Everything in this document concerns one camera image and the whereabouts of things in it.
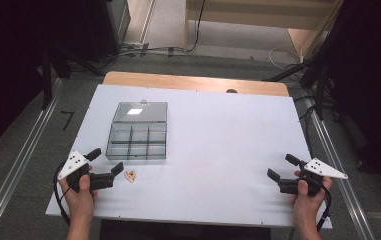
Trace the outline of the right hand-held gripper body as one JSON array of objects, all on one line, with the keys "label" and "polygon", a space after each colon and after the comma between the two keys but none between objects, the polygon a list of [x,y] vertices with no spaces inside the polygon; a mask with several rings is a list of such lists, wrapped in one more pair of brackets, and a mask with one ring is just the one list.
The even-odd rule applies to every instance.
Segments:
[{"label": "right hand-held gripper body", "polygon": [[305,180],[308,183],[308,196],[314,197],[322,189],[325,176],[331,178],[347,179],[348,175],[314,158],[309,162],[300,160],[298,165],[301,174],[298,179],[280,179],[278,186],[281,193],[298,194],[298,182]]}]

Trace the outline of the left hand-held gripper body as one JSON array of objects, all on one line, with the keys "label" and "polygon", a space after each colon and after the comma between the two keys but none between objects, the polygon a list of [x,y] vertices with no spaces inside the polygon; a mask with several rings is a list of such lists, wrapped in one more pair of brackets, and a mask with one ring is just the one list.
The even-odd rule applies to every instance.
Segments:
[{"label": "left hand-held gripper body", "polygon": [[78,151],[69,154],[66,162],[62,166],[57,175],[58,180],[65,179],[71,189],[79,192],[79,179],[81,176],[88,174],[90,176],[90,190],[99,190],[111,188],[114,183],[115,176],[110,173],[93,174],[89,172],[89,162]]}]

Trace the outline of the person's right hand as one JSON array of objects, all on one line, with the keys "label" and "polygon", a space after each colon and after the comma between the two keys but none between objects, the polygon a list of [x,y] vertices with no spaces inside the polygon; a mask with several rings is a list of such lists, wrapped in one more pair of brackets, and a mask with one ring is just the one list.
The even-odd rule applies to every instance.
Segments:
[{"label": "person's right hand", "polygon": [[305,180],[300,180],[298,182],[298,195],[292,197],[294,219],[297,222],[302,220],[315,221],[325,196],[325,191],[321,190],[314,197],[309,197],[308,183]]}]

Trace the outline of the person's left hand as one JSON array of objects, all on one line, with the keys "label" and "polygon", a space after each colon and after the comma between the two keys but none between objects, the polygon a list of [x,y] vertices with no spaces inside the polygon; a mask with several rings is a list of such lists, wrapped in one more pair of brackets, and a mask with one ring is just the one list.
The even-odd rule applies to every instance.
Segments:
[{"label": "person's left hand", "polygon": [[98,191],[90,190],[90,176],[85,174],[79,179],[79,192],[69,190],[65,179],[59,180],[62,192],[65,194],[66,202],[70,212],[70,221],[92,219],[94,214],[94,200]]}]

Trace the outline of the clear plastic compartment box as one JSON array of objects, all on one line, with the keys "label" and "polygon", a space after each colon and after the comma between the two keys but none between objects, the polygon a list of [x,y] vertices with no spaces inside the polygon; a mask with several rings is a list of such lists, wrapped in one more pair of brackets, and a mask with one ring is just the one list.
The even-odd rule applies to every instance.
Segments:
[{"label": "clear plastic compartment box", "polygon": [[106,156],[109,160],[164,160],[167,102],[120,102],[113,117]]}]

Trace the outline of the black metal stand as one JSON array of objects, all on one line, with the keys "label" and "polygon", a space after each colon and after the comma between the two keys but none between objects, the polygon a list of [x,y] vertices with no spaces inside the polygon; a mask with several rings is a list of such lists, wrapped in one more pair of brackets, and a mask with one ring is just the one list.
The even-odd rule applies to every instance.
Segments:
[{"label": "black metal stand", "polygon": [[315,103],[312,109],[316,112],[318,118],[323,120],[322,110],[325,99],[325,85],[328,79],[328,67],[324,60],[325,57],[321,53],[318,53],[289,69],[285,69],[282,73],[268,78],[267,82],[279,82],[300,71],[304,71],[299,85],[302,88],[309,88],[313,86],[314,82],[317,82],[316,95],[314,97]]},{"label": "black metal stand", "polygon": [[49,52],[46,47],[42,49],[42,78],[43,78],[43,105],[45,110],[52,100],[52,78]]}]

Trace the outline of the dark curtain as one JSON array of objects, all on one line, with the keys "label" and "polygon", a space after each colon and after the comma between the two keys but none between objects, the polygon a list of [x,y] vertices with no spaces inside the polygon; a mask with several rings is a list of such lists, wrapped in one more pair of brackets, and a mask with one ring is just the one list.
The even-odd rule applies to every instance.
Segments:
[{"label": "dark curtain", "polygon": [[330,36],[331,93],[364,138],[361,160],[381,174],[381,0],[343,0]]},{"label": "dark curtain", "polygon": [[0,0],[0,138],[48,82],[38,69],[71,70],[55,39],[73,0]]}]

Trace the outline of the black cabinet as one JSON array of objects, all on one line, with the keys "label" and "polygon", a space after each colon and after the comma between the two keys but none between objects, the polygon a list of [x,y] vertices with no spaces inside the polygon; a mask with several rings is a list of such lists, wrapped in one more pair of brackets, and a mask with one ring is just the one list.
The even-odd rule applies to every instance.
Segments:
[{"label": "black cabinet", "polygon": [[119,54],[131,21],[128,0],[83,0],[90,30],[90,59],[99,62]]}]

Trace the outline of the light wooden shelf unit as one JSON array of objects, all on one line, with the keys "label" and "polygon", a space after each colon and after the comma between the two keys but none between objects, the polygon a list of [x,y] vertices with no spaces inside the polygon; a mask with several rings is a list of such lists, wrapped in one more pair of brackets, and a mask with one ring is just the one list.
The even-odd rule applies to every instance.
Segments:
[{"label": "light wooden shelf unit", "polygon": [[344,0],[185,0],[184,49],[189,21],[286,28],[300,57],[310,57],[334,25]]}]

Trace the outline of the aluminium floor rail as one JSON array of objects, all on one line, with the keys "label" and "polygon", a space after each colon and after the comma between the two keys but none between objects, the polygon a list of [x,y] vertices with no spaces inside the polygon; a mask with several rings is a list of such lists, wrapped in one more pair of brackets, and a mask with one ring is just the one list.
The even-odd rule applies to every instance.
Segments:
[{"label": "aluminium floor rail", "polygon": [[[323,120],[318,116],[315,107],[315,102],[308,96],[305,97],[304,102],[308,108],[312,109],[310,118],[315,129],[315,135],[321,142],[322,149],[326,155],[326,162],[339,171],[345,172],[346,169],[342,164],[342,160],[335,148],[335,145],[330,137],[327,126]],[[354,229],[360,240],[376,240],[372,228],[370,227],[366,214],[361,206],[361,203],[356,196],[356,193],[351,184],[351,179],[337,180],[337,185],[342,195],[346,210],[351,218]]]},{"label": "aluminium floor rail", "polygon": [[0,187],[0,218],[3,215],[15,189],[22,177],[28,162],[34,152],[34,149],[41,138],[45,127],[50,120],[50,117],[57,105],[60,92],[64,86],[63,80],[57,78],[52,85],[53,98],[49,101],[49,104],[44,110],[41,110],[36,122],[34,123],[28,137],[23,144],[19,154],[17,155],[13,165],[8,172],[3,184]]}]

